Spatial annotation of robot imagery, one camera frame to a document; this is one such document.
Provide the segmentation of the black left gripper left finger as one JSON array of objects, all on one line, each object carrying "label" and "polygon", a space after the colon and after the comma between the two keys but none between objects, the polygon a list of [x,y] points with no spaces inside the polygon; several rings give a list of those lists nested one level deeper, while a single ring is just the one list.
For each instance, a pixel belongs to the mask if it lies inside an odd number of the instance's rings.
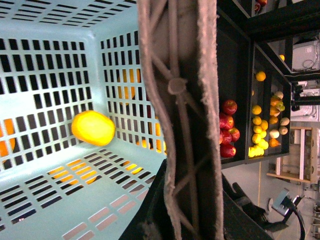
[{"label": "black left gripper left finger", "polygon": [[160,165],[155,178],[121,240],[174,240],[174,229],[164,200],[167,160]]}]

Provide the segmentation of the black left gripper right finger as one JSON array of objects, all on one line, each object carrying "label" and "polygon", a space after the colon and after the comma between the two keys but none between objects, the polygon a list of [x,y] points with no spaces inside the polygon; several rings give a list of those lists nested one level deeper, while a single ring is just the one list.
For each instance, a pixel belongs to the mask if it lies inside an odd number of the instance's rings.
[{"label": "black left gripper right finger", "polygon": [[238,183],[229,183],[222,176],[223,233],[227,240],[272,240],[264,229],[267,223],[265,209],[255,205]]}]

